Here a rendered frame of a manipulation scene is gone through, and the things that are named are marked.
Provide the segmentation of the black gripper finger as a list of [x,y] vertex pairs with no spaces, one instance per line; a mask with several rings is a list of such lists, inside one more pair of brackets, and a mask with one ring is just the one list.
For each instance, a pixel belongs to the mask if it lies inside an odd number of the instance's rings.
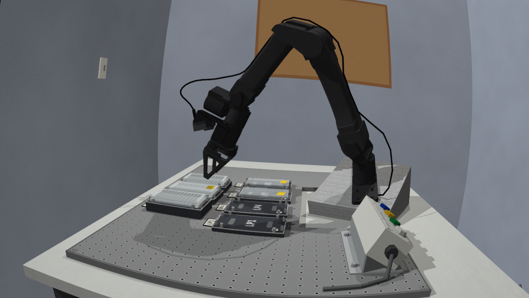
[[[217,148],[215,151],[217,151],[217,152],[219,151],[220,153],[226,155],[226,154],[223,152],[223,150],[221,150],[220,148]],[[226,156],[228,156],[228,155],[226,155]],[[235,155],[235,156],[236,156],[236,155]],[[228,163],[232,158],[234,158],[235,156],[233,156],[233,157],[228,156],[228,158],[226,159],[226,160],[227,160],[227,163]],[[226,164],[227,164],[227,163],[226,163]],[[223,168],[226,164],[224,164],[221,168]],[[213,170],[215,167],[216,167],[216,161],[213,160],[213,161],[212,161],[212,170]],[[219,168],[219,170],[220,170],[221,168]],[[218,170],[218,171],[219,171],[219,170]],[[217,171],[217,172],[218,172],[218,171]],[[216,173],[217,173],[217,172],[216,172]]]
[[[209,179],[210,177],[212,177],[219,170],[219,168],[221,168],[224,164],[227,163],[226,159],[222,158],[221,156],[220,157],[215,156],[206,150],[202,151],[202,156],[203,156],[203,176],[206,179]],[[218,165],[209,174],[207,173],[208,157],[218,162]]]

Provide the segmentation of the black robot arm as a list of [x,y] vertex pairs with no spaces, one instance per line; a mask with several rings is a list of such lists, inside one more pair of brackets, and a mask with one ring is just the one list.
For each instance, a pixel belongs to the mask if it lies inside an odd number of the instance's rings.
[[305,60],[310,60],[311,67],[316,71],[334,113],[341,150],[353,161],[352,204],[360,205],[366,195],[377,202],[373,145],[365,121],[357,113],[343,77],[333,38],[317,25],[296,20],[274,25],[271,30],[274,33],[269,42],[230,92],[219,86],[208,92],[204,109],[225,119],[198,110],[193,120],[193,130],[213,130],[217,123],[211,139],[223,144],[229,125],[233,126],[232,130],[244,129],[251,114],[248,105],[255,101],[276,68],[295,48]]

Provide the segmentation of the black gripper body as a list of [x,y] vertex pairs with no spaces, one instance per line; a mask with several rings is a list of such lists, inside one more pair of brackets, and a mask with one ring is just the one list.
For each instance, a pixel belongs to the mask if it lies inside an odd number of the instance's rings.
[[235,156],[237,153],[236,151],[238,150],[236,142],[238,141],[243,129],[235,128],[235,130],[232,130],[233,126],[229,125],[229,127],[230,129],[227,133],[226,138],[224,139],[223,144],[220,144],[215,140],[210,139],[210,141],[207,143],[207,146],[204,147],[204,150],[210,152],[215,156],[220,157],[221,154],[215,151],[217,148],[220,148],[226,155],[231,157]]

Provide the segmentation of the white control box with colored buttons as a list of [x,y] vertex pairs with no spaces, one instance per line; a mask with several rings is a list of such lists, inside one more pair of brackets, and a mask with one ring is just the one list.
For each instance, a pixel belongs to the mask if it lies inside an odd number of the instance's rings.
[[364,288],[387,281],[390,273],[407,271],[403,260],[413,244],[389,210],[366,195],[352,215],[350,230],[341,231],[350,275],[385,276],[363,284],[327,286],[323,291]]

